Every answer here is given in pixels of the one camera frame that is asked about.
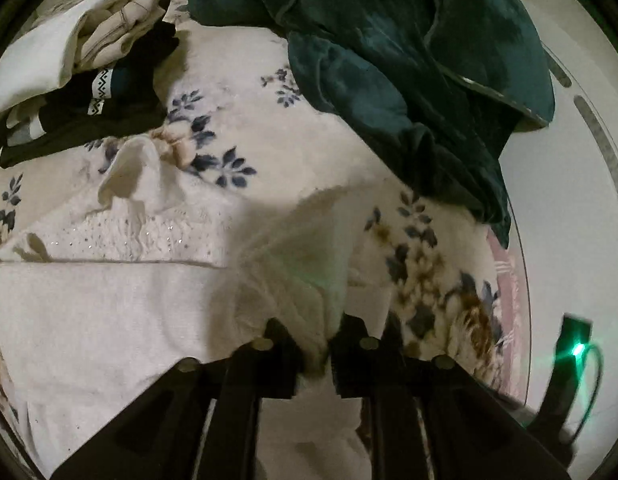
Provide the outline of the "white bed headboard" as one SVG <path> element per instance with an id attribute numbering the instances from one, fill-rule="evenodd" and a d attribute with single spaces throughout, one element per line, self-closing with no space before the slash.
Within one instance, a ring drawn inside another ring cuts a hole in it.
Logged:
<path id="1" fill-rule="evenodd" d="M 522 0 L 555 61 L 556 115 L 517 133 L 501 165 L 530 300 L 527 400 L 538 406 L 565 314 L 587 318 L 602 364 L 589 362 L 569 418 L 570 466 L 600 478 L 618 440 L 618 52 L 577 0 Z"/>

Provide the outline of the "pink mattress edge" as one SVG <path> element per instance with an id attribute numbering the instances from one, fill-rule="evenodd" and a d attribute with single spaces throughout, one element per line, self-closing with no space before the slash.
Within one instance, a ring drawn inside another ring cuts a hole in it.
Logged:
<path id="1" fill-rule="evenodd" d="M 500 245 L 492 232 L 488 234 L 488 241 L 498 283 L 496 310 L 499 312 L 504 336 L 504 378 L 500 391 L 526 404 L 530 376 L 531 323 L 522 246 L 516 231 L 510 234 L 507 248 Z"/>

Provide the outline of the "white knitted sweater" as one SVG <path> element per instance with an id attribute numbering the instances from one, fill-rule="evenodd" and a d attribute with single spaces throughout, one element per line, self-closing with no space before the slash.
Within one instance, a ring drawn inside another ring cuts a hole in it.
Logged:
<path id="1" fill-rule="evenodd" d="M 52 474 L 184 358 L 210 363 L 280 321 L 307 370 L 264 404 L 268 479 L 366 479 L 360 404 L 327 382 L 327 344 L 362 295 L 349 264 L 370 191 L 323 188 L 282 209 L 123 145 L 100 182 L 0 249 L 0 350 L 19 433 Z"/>

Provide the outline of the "floral bed sheet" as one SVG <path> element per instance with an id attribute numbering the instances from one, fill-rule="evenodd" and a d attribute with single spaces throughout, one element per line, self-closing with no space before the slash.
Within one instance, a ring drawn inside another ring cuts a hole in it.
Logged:
<path id="1" fill-rule="evenodd" d="M 134 139 L 155 143 L 183 174 L 270 208 L 323 188 L 365 186 L 370 198 L 349 264 L 362 295 L 345 313 L 363 318 L 374 336 L 397 320 L 413 356 L 446 353 L 480 382 L 501 388 L 504 341 L 490 230 L 463 209 L 417 197 L 345 122 L 303 99 L 282 38 L 263 28 L 199 25 L 183 2 L 173 0 L 168 14 L 179 47 L 156 73 L 164 124 L 0 167 L 0 249 L 100 182 Z M 13 391 L 0 350 L 2 434 L 28 474 L 46 479 L 51 474 L 42 474 L 19 433 Z"/>

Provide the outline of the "cream folded garment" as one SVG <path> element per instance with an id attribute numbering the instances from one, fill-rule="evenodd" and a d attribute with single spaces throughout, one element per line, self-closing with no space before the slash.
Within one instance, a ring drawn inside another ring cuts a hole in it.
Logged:
<path id="1" fill-rule="evenodd" d="M 72 76 L 126 58 L 171 0 L 83 0 L 13 42 L 0 58 L 0 117 L 65 87 Z"/>

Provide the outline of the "dark green plush blanket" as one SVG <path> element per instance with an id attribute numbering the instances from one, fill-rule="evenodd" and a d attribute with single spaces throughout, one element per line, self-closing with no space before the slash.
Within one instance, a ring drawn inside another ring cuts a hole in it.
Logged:
<path id="1" fill-rule="evenodd" d="M 510 239 L 499 163 L 555 98 L 520 0 L 188 0 L 208 26 L 265 27 L 287 42 L 304 98 L 339 116 L 407 186 L 466 208 Z"/>

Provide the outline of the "black garment with zigzag label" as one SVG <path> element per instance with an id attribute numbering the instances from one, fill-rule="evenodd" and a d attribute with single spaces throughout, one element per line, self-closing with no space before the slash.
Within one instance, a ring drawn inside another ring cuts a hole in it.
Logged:
<path id="1" fill-rule="evenodd" d="M 0 166 L 160 126 L 166 108 L 154 89 L 154 73 L 178 45 L 175 26 L 160 21 L 111 66 L 74 75 L 66 86 L 38 96 L 23 118 L 13 108 L 0 119 Z"/>

